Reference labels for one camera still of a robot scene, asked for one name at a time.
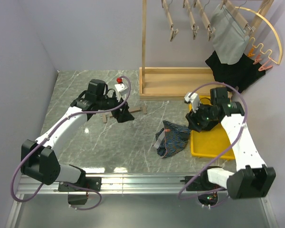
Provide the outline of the striped navy underwear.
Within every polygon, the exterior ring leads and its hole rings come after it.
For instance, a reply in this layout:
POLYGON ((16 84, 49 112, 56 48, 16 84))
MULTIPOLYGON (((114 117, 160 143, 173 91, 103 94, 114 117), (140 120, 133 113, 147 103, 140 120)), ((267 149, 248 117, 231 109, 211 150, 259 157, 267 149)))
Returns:
POLYGON ((152 147, 162 158, 172 157, 185 149, 190 138, 190 129, 184 125, 163 120, 163 127, 155 134, 152 147))

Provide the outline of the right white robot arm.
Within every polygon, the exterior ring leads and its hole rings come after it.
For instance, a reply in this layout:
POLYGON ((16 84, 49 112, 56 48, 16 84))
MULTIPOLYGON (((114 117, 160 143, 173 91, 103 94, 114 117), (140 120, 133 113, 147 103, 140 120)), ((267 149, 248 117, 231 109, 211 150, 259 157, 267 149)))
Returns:
POLYGON ((186 115, 190 130, 200 133, 221 124, 227 134, 230 146, 213 158, 213 161, 230 150, 236 161, 236 172, 212 164, 206 165, 185 184, 185 188, 199 178, 200 185, 205 190, 216 185, 227 190, 234 200, 265 197, 276 178, 276 171, 273 167, 267 167, 254 144, 247 125, 246 104, 231 101, 226 87, 210 90, 210 104, 202 104, 195 91, 188 92, 184 100, 191 104, 190 112, 186 115))

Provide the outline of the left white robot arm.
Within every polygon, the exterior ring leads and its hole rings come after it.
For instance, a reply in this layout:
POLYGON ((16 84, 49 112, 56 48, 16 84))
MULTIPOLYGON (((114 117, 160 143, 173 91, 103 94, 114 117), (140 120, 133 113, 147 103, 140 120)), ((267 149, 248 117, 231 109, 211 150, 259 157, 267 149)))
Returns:
POLYGON ((66 113, 43 135, 26 140, 21 147, 20 171, 42 184, 63 182, 74 190, 87 187, 86 172, 74 165, 62 165, 57 155, 72 134, 94 115, 110 112, 118 123, 133 121, 127 99, 131 92, 129 78, 117 79, 113 89, 100 79, 91 79, 66 113))

